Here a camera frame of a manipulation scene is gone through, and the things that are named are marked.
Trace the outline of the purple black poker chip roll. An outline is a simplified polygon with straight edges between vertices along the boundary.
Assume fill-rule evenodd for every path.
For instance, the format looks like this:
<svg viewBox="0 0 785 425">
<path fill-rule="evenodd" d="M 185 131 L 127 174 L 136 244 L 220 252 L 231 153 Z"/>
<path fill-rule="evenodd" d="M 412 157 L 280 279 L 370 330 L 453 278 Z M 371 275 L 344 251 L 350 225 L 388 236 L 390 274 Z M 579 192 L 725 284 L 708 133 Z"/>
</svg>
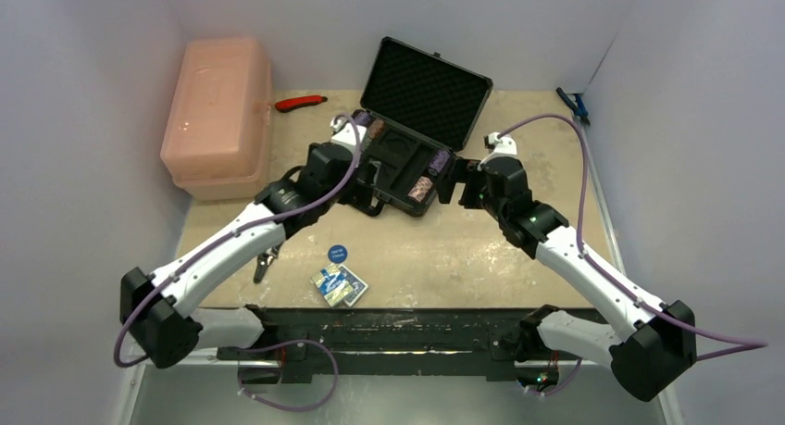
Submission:
<svg viewBox="0 0 785 425">
<path fill-rule="evenodd" d="M 428 173 L 431 176 L 438 176 L 446 164 L 448 163 L 451 155 L 446 150 L 439 150 L 436 152 L 434 157 L 431 159 L 429 166 L 428 166 Z"/>
</svg>

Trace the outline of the orange blue poker chip roll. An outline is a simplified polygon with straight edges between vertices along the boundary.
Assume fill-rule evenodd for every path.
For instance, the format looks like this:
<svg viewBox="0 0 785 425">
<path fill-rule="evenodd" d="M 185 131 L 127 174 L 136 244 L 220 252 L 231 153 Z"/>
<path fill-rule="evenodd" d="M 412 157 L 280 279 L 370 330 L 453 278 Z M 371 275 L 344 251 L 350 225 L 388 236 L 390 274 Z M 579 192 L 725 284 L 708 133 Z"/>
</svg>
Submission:
<svg viewBox="0 0 785 425">
<path fill-rule="evenodd" d="M 427 199 L 428 195 L 433 189 L 433 186 L 434 182 L 430 177 L 421 176 L 409 190 L 407 197 L 412 201 L 422 203 Z"/>
</svg>

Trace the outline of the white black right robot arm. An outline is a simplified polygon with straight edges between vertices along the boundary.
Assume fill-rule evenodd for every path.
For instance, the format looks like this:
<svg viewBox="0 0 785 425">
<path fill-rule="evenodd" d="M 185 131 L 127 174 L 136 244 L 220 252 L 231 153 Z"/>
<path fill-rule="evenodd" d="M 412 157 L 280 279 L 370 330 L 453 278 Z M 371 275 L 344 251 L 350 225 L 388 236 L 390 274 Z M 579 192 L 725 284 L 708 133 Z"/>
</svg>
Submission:
<svg viewBox="0 0 785 425">
<path fill-rule="evenodd" d="M 554 271 L 602 316 L 603 322 L 577 318 L 564 309 L 542 306 L 520 322 L 517 360 L 563 351 L 609 369 L 634 398 L 648 402 L 697 359 L 695 316 L 684 303 L 667 304 L 590 256 L 575 227 L 552 206 L 533 198 L 522 163 L 502 156 L 486 163 L 452 158 L 436 187 L 450 202 L 455 186 L 465 209 L 483 209 L 504 238 Z"/>
</svg>

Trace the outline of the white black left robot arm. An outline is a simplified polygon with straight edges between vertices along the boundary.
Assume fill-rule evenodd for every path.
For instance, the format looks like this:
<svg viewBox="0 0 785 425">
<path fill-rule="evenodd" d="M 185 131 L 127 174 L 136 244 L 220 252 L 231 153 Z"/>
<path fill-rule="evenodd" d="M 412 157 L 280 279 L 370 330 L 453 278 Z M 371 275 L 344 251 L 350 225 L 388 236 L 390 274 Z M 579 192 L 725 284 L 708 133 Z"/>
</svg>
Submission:
<svg viewBox="0 0 785 425">
<path fill-rule="evenodd" d="M 202 301 L 253 258 L 315 224 L 355 185 L 360 142 L 313 143 L 303 166 L 270 182 L 232 222 L 184 256 L 120 280 L 121 330 L 114 360 L 121 368 L 150 361 L 170 368 L 207 345 L 195 318 Z"/>
</svg>

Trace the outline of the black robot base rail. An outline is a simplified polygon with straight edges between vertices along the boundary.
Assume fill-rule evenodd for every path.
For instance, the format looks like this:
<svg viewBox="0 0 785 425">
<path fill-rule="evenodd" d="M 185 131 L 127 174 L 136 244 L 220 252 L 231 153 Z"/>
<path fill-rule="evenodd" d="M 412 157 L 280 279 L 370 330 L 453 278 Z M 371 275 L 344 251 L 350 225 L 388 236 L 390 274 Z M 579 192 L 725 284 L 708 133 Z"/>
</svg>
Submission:
<svg viewBox="0 0 785 425">
<path fill-rule="evenodd" d="M 221 346 L 220 361 L 243 366 L 243 380 L 280 363 L 283 383 L 308 383 L 334 369 L 342 375 L 469 376 L 514 381 L 543 366 L 550 352 L 534 323 L 555 311 L 539 308 L 254 308 L 264 331 L 256 343 Z"/>
</svg>

